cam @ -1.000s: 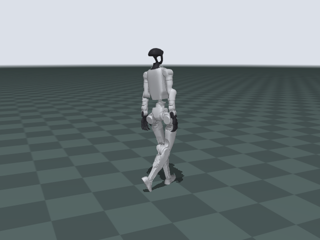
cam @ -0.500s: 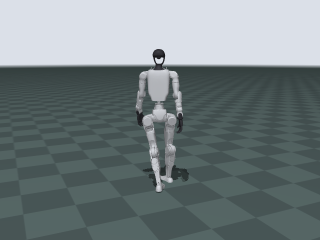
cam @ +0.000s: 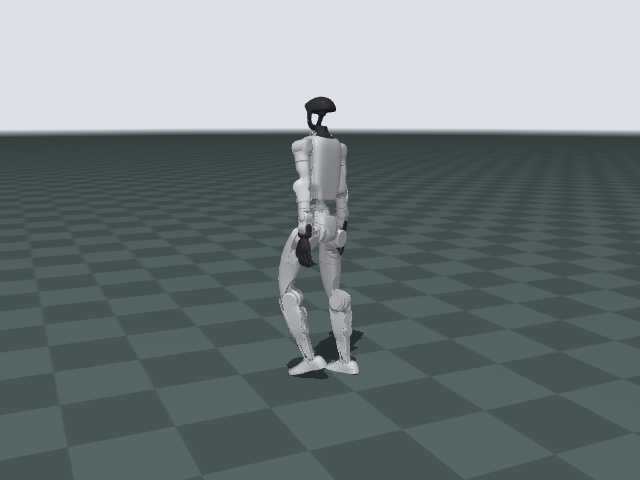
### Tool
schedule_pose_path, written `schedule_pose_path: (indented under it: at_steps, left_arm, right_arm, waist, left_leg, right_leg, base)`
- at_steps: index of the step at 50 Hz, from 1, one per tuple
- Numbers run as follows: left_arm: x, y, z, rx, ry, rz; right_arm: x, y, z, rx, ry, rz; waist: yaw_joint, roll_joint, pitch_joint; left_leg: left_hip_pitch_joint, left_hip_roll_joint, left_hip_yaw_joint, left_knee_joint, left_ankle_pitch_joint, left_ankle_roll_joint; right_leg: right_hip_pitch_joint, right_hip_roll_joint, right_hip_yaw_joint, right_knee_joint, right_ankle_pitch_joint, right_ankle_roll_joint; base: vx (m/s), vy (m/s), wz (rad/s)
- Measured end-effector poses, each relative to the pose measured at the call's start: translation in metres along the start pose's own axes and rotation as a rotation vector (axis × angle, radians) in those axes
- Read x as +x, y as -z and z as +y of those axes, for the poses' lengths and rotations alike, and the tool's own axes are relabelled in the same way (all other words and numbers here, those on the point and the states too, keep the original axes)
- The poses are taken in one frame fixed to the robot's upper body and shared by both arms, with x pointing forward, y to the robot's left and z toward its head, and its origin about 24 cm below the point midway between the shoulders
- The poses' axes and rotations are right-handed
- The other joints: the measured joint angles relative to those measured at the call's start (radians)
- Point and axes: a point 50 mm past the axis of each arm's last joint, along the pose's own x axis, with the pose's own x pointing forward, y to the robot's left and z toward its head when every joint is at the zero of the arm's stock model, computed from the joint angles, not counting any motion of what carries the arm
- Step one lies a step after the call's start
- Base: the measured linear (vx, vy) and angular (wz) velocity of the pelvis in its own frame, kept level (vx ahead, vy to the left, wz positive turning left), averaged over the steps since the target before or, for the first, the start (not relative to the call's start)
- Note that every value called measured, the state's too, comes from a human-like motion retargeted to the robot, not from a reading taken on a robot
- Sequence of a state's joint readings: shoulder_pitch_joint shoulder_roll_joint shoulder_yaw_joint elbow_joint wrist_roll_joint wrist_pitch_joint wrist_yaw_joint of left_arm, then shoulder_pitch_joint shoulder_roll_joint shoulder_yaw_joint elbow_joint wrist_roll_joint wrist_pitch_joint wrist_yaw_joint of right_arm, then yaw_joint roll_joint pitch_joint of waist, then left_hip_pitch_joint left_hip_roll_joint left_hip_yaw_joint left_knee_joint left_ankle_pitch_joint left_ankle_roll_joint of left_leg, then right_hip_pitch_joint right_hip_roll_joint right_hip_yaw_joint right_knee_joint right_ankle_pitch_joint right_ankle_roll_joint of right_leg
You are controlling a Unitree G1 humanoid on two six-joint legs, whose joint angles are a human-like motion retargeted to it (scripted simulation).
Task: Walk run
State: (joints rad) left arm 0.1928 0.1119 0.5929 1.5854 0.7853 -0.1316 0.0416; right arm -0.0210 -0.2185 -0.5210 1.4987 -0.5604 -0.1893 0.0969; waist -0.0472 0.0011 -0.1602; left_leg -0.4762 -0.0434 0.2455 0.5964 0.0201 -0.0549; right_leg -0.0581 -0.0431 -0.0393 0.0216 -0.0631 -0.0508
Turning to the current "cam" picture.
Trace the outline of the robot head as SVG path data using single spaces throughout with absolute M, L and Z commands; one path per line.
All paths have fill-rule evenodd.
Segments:
M 328 132 L 327 126 L 321 126 L 321 122 L 326 113 L 335 112 L 336 106 L 332 100 L 326 97 L 316 97 L 311 99 L 305 104 L 305 108 L 307 110 L 307 121 L 308 126 L 311 130 L 315 130 L 317 134 L 315 136 L 320 136 L 324 138 L 334 139 Z M 312 113 L 318 114 L 317 124 L 312 124 L 311 116 Z

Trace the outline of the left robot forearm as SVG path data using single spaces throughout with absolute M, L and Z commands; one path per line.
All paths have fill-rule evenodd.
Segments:
M 308 186 L 305 181 L 298 180 L 294 183 L 294 190 L 296 193 L 296 203 L 298 204 L 298 232 L 300 234 L 305 234 L 306 225 L 310 224 L 312 227 L 312 212 L 311 212 L 311 202 L 312 198 L 310 196 L 310 192 Z M 313 229 L 313 227 L 312 227 Z

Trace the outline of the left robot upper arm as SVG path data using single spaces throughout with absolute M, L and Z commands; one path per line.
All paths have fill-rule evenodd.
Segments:
M 308 186 L 308 189 L 310 190 L 310 187 L 311 187 L 310 153 L 313 150 L 312 138 L 301 139 L 293 142 L 291 149 L 295 159 L 296 172 L 298 173 L 300 178 L 299 180 L 305 181 Z M 294 190 L 294 184 L 293 184 L 293 190 Z

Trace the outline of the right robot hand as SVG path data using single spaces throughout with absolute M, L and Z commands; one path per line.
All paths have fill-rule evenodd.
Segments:
M 341 230 L 346 231 L 346 227 L 347 227 L 347 220 L 346 220 L 346 221 L 344 222 L 344 224 L 343 224 L 343 229 L 341 229 L 341 228 L 340 228 L 340 229 L 341 229 Z M 338 252 L 340 251 L 340 248 L 339 248 L 339 247 L 338 247 L 338 248 L 336 248 L 336 249 L 338 250 Z M 340 255 L 343 253 L 343 250 L 344 250 L 344 246 L 343 246 L 343 247 L 341 247 Z

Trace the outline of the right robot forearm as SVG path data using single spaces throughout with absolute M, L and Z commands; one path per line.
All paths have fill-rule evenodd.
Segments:
M 347 184 L 346 184 L 347 185 Z M 337 220 L 337 227 L 343 229 L 343 224 L 344 222 L 347 220 L 348 216 L 349 216 L 349 212 L 348 212 L 348 201 L 349 201 L 349 195 L 348 195 L 348 189 L 346 191 L 346 193 L 343 194 L 338 194 L 335 198 L 335 202 L 336 202 L 336 220 Z M 348 220 L 347 220 L 348 223 Z

